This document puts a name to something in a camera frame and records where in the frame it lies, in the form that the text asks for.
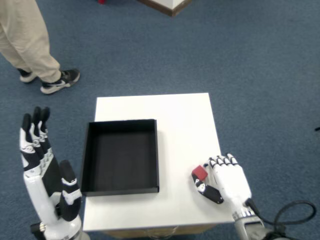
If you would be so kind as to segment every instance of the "white tabletop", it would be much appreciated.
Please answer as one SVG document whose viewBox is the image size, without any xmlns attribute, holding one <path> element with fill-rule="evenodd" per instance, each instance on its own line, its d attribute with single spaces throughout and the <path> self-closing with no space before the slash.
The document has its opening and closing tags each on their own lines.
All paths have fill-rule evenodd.
<svg viewBox="0 0 320 240">
<path fill-rule="evenodd" d="M 208 93 L 98 97 L 95 121 L 156 119 L 159 193 L 91 196 L 83 230 L 110 231 L 232 222 L 224 204 L 196 190 L 191 172 L 220 147 Z"/>
</svg>

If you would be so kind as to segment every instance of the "black sneaker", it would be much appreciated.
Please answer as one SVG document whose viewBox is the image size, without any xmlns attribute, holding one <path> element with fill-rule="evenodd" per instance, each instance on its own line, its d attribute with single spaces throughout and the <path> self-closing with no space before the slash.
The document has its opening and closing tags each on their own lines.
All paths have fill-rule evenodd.
<svg viewBox="0 0 320 240">
<path fill-rule="evenodd" d="M 20 81 L 25 84 L 32 82 L 37 77 L 37 75 L 35 75 L 33 72 L 27 72 L 20 68 L 18 68 L 17 70 L 20 72 L 20 75 L 21 75 Z"/>
<path fill-rule="evenodd" d="M 53 83 L 42 81 L 42 87 L 40 90 L 44 94 L 53 94 L 60 89 L 71 87 L 79 80 L 79 78 L 80 72 L 78 69 L 61 71 L 61 77 L 58 81 Z"/>
</svg>

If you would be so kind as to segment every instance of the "beige pants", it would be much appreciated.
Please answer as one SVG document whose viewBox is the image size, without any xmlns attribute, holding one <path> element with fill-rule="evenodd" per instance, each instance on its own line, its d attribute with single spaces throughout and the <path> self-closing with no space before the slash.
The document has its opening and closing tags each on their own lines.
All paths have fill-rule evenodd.
<svg viewBox="0 0 320 240">
<path fill-rule="evenodd" d="M 15 68 L 34 72 L 45 82 L 61 76 L 36 0 L 0 0 L 0 52 Z"/>
</svg>

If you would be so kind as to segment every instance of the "red block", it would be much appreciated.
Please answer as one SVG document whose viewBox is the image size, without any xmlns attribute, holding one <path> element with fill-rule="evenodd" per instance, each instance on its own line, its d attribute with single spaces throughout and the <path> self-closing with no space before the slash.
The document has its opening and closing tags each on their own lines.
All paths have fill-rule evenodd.
<svg viewBox="0 0 320 240">
<path fill-rule="evenodd" d="M 200 181 L 204 181 L 206 179 L 206 177 L 208 176 L 208 173 L 206 172 L 206 170 L 201 166 L 197 166 L 195 169 L 193 169 L 192 173 L 194 175 L 197 176 L 197 178 L 200 180 Z"/>
</svg>

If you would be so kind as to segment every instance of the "black box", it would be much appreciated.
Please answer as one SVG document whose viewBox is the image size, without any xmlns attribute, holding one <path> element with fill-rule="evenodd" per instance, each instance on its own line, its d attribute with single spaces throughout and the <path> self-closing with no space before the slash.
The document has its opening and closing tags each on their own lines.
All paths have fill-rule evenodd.
<svg viewBox="0 0 320 240">
<path fill-rule="evenodd" d="M 88 197 L 158 193 L 157 121 L 90 122 L 80 179 Z"/>
</svg>

